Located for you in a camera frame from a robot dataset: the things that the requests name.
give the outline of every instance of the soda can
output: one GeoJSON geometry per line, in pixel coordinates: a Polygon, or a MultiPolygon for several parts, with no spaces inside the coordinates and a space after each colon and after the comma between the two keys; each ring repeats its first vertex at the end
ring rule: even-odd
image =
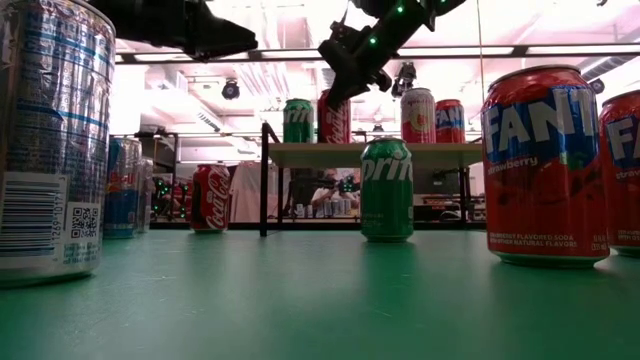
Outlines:
{"type": "Polygon", "coordinates": [[[284,143],[313,142],[313,107],[311,101],[302,99],[287,100],[282,125],[284,143]]]}
{"type": "Polygon", "coordinates": [[[0,286],[85,275],[100,262],[115,29],[84,1],[2,1],[0,16],[0,286]]]}
{"type": "Polygon", "coordinates": [[[413,234],[413,164],[406,142],[369,141],[362,160],[362,234],[370,242],[405,242],[413,234]]]}
{"type": "Polygon", "coordinates": [[[302,218],[304,217],[304,206],[302,204],[296,204],[296,217],[302,218]]]}
{"type": "Polygon", "coordinates": [[[436,103],[436,142],[464,144],[464,108],[460,100],[436,103]]]}
{"type": "Polygon", "coordinates": [[[591,267],[609,255],[595,94],[568,65],[498,79],[482,108],[489,250],[591,267]]]}
{"type": "Polygon", "coordinates": [[[138,176],[142,145],[134,139],[109,141],[107,195],[104,205],[105,239],[132,238],[138,224],[138,176]]]}
{"type": "Polygon", "coordinates": [[[600,149],[607,235],[620,255],[640,257],[640,90],[604,102],[600,149]]]}
{"type": "Polygon", "coordinates": [[[333,210],[333,216],[343,215],[342,213],[342,201],[341,200],[331,200],[331,209],[333,210]]]}
{"type": "Polygon", "coordinates": [[[142,158],[142,160],[140,160],[139,171],[138,189],[140,193],[138,198],[138,215],[136,217],[138,223],[136,228],[138,232],[144,233],[149,231],[149,226],[151,225],[151,200],[155,192],[155,184],[153,183],[153,160],[150,158],[142,158]]]}
{"type": "Polygon", "coordinates": [[[351,200],[342,199],[342,209],[344,211],[344,215],[351,215],[351,200]]]}
{"type": "Polygon", "coordinates": [[[318,99],[318,142],[349,144],[351,142],[351,101],[343,101],[337,110],[327,105],[329,90],[318,99]]]}
{"type": "Polygon", "coordinates": [[[193,173],[191,228],[195,232],[223,232],[229,228],[231,175],[224,165],[198,165],[193,173]]]}
{"type": "Polygon", "coordinates": [[[429,89],[405,91],[400,100],[400,114],[402,140],[418,144],[436,142],[436,102],[429,89]]]}
{"type": "Polygon", "coordinates": [[[324,217],[332,217],[333,216],[333,205],[331,204],[331,200],[325,200],[322,204],[324,217]]]}

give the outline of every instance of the blue can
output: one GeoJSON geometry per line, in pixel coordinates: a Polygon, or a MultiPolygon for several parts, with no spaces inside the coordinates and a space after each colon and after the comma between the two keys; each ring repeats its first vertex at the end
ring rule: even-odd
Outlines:
{"type": "Polygon", "coordinates": [[[142,146],[138,140],[112,138],[107,163],[104,238],[134,237],[140,196],[142,146]]]}

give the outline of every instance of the can lid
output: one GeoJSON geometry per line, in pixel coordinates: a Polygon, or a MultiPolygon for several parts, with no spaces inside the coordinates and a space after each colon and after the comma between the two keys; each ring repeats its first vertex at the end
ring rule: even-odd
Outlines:
{"type": "Polygon", "coordinates": [[[612,103],[613,101],[619,100],[619,99],[621,99],[621,98],[623,98],[623,97],[627,97],[627,96],[629,96],[629,95],[640,95],[640,89],[638,89],[638,90],[631,90],[631,91],[627,91],[626,93],[622,93],[622,94],[620,94],[620,95],[616,95],[616,96],[614,96],[614,97],[612,97],[612,98],[610,98],[610,99],[607,99],[607,100],[605,100],[605,101],[602,103],[602,106],[609,105],[609,104],[610,104],[610,103],[612,103]]]}
{"type": "Polygon", "coordinates": [[[578,74],[580,74],[580,69],[577,66],[573,66],[573,65],[550,64],[550,65],[532,66],[530,68],[516,70],[516,71],[510,72],[510,73],[508,73],[506,75],[500,76],[496,81],[492,82],[491,85],[489,85],[489,89],[494,87],[497,83],[502,82],[502,81],[504,81],[504,80],[506,80],[508,78],[514,77],[516,75],[527,74],[527,73],[530,73],[530,72],[535,72],[535,71],[540,71],[540,70],[548,70],[548,69],[568,69],[568,70],[577,71],[578,74]]]}
{"type": "Polygon", "coordinates": [[[311,103],[311,101],[309,101],[309,100],[306,100],[306,99],[300,99],[300,98],[293,98],[293,99],[289,99],[289,100],[287,100],[286,102],[288,102],[288,103],[289,103],[289,102],[294,102],[294,101],[303,101],[303,102],[311,103]]]}
{"type": "Polygon", "coordinates": [[[456,102],[458,102],[458,103],[460,102],[460,100],[458,100],[458,99],[442,99],[442,100],[438,100],[438,101],[436,101],[436,103],[439,103],[439,102],[445,102],[445,101],[456,101],[456,102]]]}
{"type": "Polygon", "coordinates": [[[431,90],[429,90],[429,89],[427,89],[427,88],[411,88],[411,89],[409,89],[409,90],[405,90],[405,91],[404,91],[404,93],[406,94],[406,93],[408,93],[408,92],[417,91],[417,90],[421,90],[421,91],[425,91],[425,90],[426,90],[426,91],[428,91],[428,92],[431,92],[431,90]]]}
{"type": "Polygon", "coordinates": [[[115,42],[115,39],[116,39],[116,27],[115,27],[115,25],[113,25],[113,22],[111,21],[111,19],[109,19],[105,14],[102,13],[102,11],[96,9],[93,5],[89,4],[89,2],[87,2],[87,1],[71,0],[71,2],[76,4],[76,5],[85,7],[88,10],[91,10],[98,17],[100,17],[102,20],[104,20],[104,22],[106,22],[107,25],[109,25],[111,27],[111,31],[113,31],[113,41],[115,42]]]}
{"type": "Polygon", "coordinates": [[[367,144],[373,144],[373,143],[379,143],[379,142],[394,142],[394,141],[405,143],[405,144],[407,143],[403,139],[398,139],[394,137],[383,137],[383,138],[369,140],[367,141],[367,144]]]}

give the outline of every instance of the shelf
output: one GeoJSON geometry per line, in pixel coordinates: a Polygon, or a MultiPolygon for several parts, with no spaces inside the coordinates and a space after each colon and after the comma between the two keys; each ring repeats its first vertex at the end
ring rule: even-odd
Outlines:
{"type": "MultiPolygon", "coordinates": [[[[366,144],[269,144],[269,157],[285,168],[360,166],[366,144]]],[[[482,144],[407,144],[413,166],[453,169],[482,161],[482,144]]]]}

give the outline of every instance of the qr code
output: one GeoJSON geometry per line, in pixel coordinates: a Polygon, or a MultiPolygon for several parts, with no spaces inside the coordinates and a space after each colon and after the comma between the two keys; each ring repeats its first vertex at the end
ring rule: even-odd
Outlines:
{"type": "Polygon", "coordinates": [[[98,217],[100,216],[97,208],[81,208],[74,207],[71,218],[71,238],[92,238],[98,234],[98,217]]]}

